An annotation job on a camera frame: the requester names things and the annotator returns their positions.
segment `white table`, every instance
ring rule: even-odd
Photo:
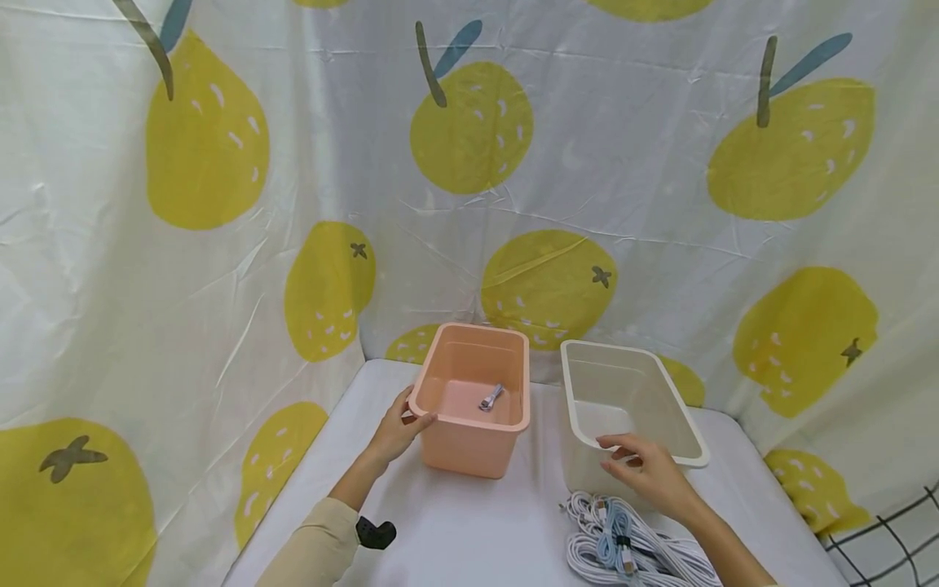
[[[251,543],[233,565],[227,587],[254,585],[292,531],[365,447],[395,395],[419,367],[370,361],[349,386]],[[378,480],[362,514],[390,520],[397,538],[384,551],[360,548],[338,583],[347,587],[538,587],[586,585],[567,566],[565,538],[573,524],[559,507],[567,495],[560,459],[562,392],[532,384],[531,427],[508,472],[485,480],[423,465],[415,442]],[[692,411],[711,449],[711,464],[689,474],[701,496],[724,517],[782,585],[846,585],[793,509],[740,427],[726,415]],[[687,532],[651,514],[651,525]]]

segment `wire grid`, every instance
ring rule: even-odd
[[[825,547],[851,587],[939,587],[939,481]]]

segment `white cable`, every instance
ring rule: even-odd
[[[721,587],[694,540],[669,538],[653,530],[620,498],[575,491],[562,507],[579,527],[567,537],[567,564],[587,581],[629,587]]]

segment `lemon print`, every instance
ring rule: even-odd
[[[704,10],[713,0],[587,0],[613,16],[638,23],[674,21]]]
[[[391,361],[423,364],[438,328],[440,328],[439,324],[425,324],[405,332],[388,345],[385,358]]]
[[[316,224],[284,292],[287,331],[300,356],[323,361],[351,345],[374,287],[375,254],[362,231],[345,223]]]
[[[446,77],[443,72],[458,57],[453,63],[444,62],[446,67],[439,64],[431,70],[420,23],[418,46],[431,93],[411,121],[414,161],[427,179],[458,195],[501,184],[531,144],[534,115],[525,90],[505,68],[488,61],[467,65]],[[445,53],[444,58],[456,53]]]
[[[823,43],[774,88],[766,73],[756,116],[727,135],[709,164],[708,190],[721,209],[751,220],[803,218],[833,197],[864,161],[874,132],[870,85],[828,79],[769,100],[849,41],[850,35]],[[771,45],[767,58],[775,53]]]
[[[157,544],[149,487],[102,425],[0,430],[0,519],[5,585],[146,585]]]
[[[870,522],[870,514],[851,502],[841,475],[817,456],[777,449],[765,461],[816,534],[845,532]]]
[[[516,237],[492,255],[483,275],[483,310],[493,326],[524,333],[538,350],[582,337],[616,290],[613,259],[563,230]]]
[[[171,63],[174,96],[161,82],[146,119],[147,197],[167,223],[208,230],[257,202],[268,173],[268,123],[248,86],[192,31]]]
[[[665,365],[665,370],[669,372],[671,382],[675,384],[675,389],[678,390],[679,395],[685,401],[685,405],[692,408],[703,406],[704,382],[701,381],[698,374],[684,363],[679,363],[662,355],[658,355],[658,358]]]
[[[241,463],[241,499],[235,512],[239,548],[248,544],[326,420],[320,406],[299,402],[270,416],[254,435]]]
[[[304,8],[336,8],[349,0],[294,0],[294,3]]]
[[[877,340],[877,308],[843,271],[805,267],[744,315],[733,360],[769,408],[793,418]]]

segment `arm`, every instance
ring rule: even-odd
[[[417,435],[437,420],[436,414],[420,419],[405,416],[407,387],[385,413],[375,436],[339,479],[330,495],[290,536],[258,581],[258,587],[327,587],[352,565],[359,536],[355,525],[375,481],[389,463],[402,455]]]
[[[733,529],[698,495],[665,448],[633,434],[601,436],[603,448],[619,448],[603,463],[659,512],[685,526],[725,587],[770,587],[776,581]],[[625,462],[621,459],[630,457]]]

